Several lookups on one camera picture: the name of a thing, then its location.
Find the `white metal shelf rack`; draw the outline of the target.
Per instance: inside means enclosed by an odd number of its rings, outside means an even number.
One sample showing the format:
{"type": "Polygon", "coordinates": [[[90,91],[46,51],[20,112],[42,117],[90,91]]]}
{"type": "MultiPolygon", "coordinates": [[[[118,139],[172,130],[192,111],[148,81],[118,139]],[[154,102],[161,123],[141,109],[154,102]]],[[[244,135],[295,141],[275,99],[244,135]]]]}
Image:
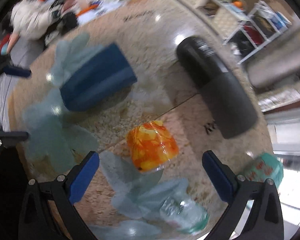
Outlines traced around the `white metal shelf rack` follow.
{"type": "Polygon", "coordinates": [[[260,0],[223,44],[230,46],[233,54],[237,56],[237,63],[242,64],[291,26],[292,22],[284,14],[260,0]]]}

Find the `dark blue cylindrical cup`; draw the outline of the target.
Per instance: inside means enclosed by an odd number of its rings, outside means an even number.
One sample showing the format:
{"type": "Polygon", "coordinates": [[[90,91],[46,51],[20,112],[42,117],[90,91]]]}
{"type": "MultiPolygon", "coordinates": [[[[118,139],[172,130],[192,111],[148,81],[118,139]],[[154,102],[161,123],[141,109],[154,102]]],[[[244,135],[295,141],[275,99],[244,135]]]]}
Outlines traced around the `dark blue cylindrical cup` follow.
{"type": "Polygon", "coordinates": [[[136,82],[133,68],[119,46],[112,43],[74,72],[60,92],[69,111],[83,112],[136,82]]]}

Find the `clear glass jar green lid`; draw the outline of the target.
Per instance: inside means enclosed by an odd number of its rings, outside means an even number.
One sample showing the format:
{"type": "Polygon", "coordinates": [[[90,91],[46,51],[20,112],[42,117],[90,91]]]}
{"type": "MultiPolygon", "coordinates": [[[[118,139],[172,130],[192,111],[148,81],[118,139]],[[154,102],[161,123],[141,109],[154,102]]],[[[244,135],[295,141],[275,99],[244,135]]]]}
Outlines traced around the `clear glass jar green lid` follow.
{"type": "Polygon", "coordinates": [[[209,221],[207,210],[191,198],[168,197],[159,212],[162,220],[186,234],[202,231],[209,221]]]}

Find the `bowl of oranges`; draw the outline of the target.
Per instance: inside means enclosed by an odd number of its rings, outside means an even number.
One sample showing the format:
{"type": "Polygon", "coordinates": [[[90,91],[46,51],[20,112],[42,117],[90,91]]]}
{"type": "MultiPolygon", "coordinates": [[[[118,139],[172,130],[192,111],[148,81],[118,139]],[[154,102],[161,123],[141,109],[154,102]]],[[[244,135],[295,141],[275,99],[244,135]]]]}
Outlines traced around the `bowl of oranges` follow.
{"type": "Polygon", "coordinates": [[[247,9],[247,4],[244,0],[230,0],[230,3],[243,11],[247,9]]]}

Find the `black cylindrical thermos bottle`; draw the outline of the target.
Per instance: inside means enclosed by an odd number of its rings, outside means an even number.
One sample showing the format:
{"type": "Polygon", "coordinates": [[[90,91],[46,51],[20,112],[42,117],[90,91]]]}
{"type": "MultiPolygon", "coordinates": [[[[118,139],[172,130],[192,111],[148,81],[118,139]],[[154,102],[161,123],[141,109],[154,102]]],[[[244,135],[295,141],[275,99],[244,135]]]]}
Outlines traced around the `black cylindrical thermos bottle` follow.
{"type": "Polygon", "coordinates": [[[178,44],[176,55],[198,88],[223,138],[243,134],[257,123],[257,112],[244,88],[203,38],[185,38],[178,44]]]}

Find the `teal hexagonal tin box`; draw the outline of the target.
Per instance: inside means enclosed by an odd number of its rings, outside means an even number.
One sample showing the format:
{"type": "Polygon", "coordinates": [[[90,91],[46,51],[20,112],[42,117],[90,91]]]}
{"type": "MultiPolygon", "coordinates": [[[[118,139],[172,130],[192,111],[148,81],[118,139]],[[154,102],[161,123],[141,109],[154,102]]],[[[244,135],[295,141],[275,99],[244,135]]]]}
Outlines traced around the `teal hexagonal tin box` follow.
{"type": "Polygon", "coordinates": [[[250,181],[265,182],[272,179],[277,188],[283,179],[283,163],[273,154],[263,153],[252,161],[242,172],[250,181]]]}

